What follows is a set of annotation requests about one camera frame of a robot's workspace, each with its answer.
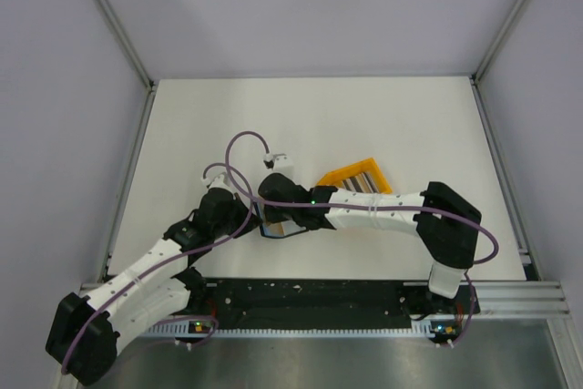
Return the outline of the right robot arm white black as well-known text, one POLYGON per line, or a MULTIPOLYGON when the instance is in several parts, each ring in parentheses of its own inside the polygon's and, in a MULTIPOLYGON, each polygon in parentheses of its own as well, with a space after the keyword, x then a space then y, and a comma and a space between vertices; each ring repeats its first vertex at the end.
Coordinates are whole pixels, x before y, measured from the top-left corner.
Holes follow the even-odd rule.
POLYGON ((306 189, 281 173, 259 186, 267 221, 286 220, 306 230, 366 228, 398 231, 424 244, 433 259, 425 301, 446 312, 459 298, 474 265, 481 212, 442 182, 413 194, 356 192, 335 186, 306 189))

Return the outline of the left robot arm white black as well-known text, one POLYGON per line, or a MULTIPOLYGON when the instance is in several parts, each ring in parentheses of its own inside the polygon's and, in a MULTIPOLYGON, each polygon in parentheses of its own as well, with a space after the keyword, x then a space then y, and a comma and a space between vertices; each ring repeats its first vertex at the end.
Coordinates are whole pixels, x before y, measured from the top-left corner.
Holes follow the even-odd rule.
POLYGON ((120 353, 154 324, 206 304, 205 281, 194 263, 218 241, 261 225, 252 206, 229 189, 211 188, 186 218, 172 224, 153 247, 100 287, 69 293, 57 306, 46 352, 63 374, 81 384, 99 381, 120 353))

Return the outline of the black leather card holder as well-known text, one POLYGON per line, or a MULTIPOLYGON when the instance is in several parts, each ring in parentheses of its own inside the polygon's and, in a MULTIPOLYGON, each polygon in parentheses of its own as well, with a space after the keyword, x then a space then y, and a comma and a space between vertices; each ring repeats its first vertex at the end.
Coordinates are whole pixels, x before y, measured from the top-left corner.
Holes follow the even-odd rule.
POLYGON ((292 220, 279 223, 263 223, 260 226, 261 236, 273 240, 290 238, 307 231, 306 228, 297 225, 292 220))

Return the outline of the yellow plastic bin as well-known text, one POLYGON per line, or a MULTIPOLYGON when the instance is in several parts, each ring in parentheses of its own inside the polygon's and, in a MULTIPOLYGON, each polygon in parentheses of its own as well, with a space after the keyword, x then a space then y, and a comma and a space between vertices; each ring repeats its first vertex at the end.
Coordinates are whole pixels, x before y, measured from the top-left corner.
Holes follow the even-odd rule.
POLYGON ((380 194, 391 194, 393 192, 386 177, 373 158, 364 159, 340 169, 330 171, 316 183, 316 186, 334 186, 343 189, 341 187, 341 181, 343 179, 365 171, 369 172, 373 177, 380 194))

